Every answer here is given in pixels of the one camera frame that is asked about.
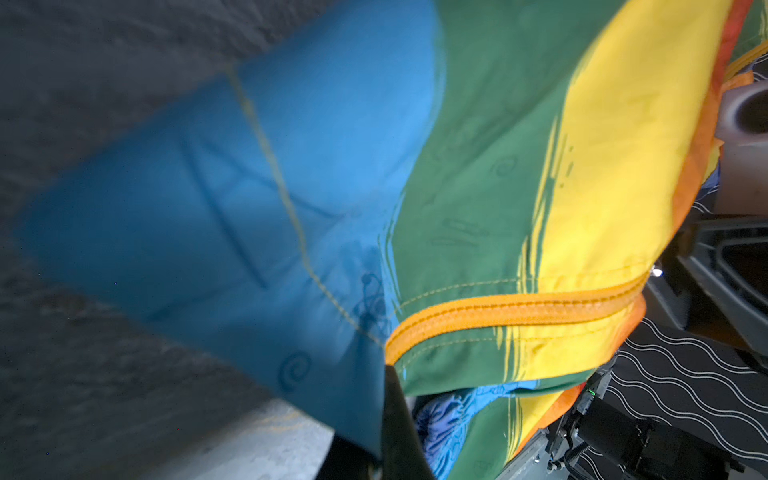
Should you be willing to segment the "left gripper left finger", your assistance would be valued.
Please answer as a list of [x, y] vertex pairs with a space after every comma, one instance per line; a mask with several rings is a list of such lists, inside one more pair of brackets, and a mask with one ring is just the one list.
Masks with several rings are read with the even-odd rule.
[[316, 473], [316, 480], [378, 479], [378, 460], [358, 445], [335, 435], [326, 457]]

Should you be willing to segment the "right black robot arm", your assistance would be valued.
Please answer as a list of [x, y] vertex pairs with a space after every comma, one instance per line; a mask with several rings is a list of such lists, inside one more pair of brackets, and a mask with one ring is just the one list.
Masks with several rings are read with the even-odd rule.
[[767, 220], [686, 225], [648, 311], [569, 427], [572, 478], [767, 475]]

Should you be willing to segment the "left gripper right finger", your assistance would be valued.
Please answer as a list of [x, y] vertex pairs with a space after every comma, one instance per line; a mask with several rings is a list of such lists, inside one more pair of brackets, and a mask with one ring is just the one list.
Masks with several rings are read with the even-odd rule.
[[384, 480], [433, 480], [396, 370], [385, 366], [385, 397], [381, 431]]

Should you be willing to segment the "rainbow striped jacket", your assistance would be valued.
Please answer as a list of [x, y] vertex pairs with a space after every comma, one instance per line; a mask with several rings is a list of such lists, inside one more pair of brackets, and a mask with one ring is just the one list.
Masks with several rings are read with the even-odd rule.
[[766, 50], [763, 1], [345, 1], [14, 233], [381, 471], [393, 366], [434, 478], [492, 479], [640, 323]]

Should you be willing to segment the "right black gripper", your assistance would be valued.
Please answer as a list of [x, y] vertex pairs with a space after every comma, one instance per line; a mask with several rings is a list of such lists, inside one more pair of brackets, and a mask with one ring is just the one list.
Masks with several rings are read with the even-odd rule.
[[683, 226], [654, 264], [644, 296], [656, 323], [767, 364], [767, 218], [717, 215]]

